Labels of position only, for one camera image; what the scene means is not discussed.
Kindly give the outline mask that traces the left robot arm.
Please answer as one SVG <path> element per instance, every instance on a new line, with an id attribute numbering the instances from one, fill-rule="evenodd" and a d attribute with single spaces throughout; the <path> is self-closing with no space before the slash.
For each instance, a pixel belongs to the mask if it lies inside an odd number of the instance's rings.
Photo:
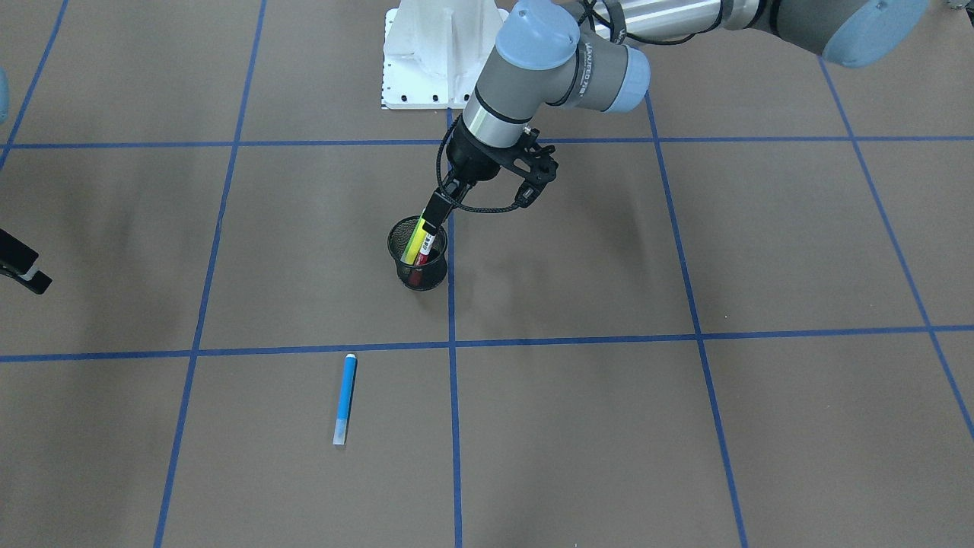
<path id="1" fill-rule="evenodd" d="M 675 46 L 716 29 L 757 29 L 845 67 L 872 65 L 914 29 L 925 1 L 519 1 L 501 25 L 463 112 L 445 135 L 449 171 L 418 228 L 441 229 L 467 191 L 509 170 L 512 209 L 553 180 L 551 146 L 530 122 L 540 107 L 623 113 L 643 101 L 643 45 Z"/>

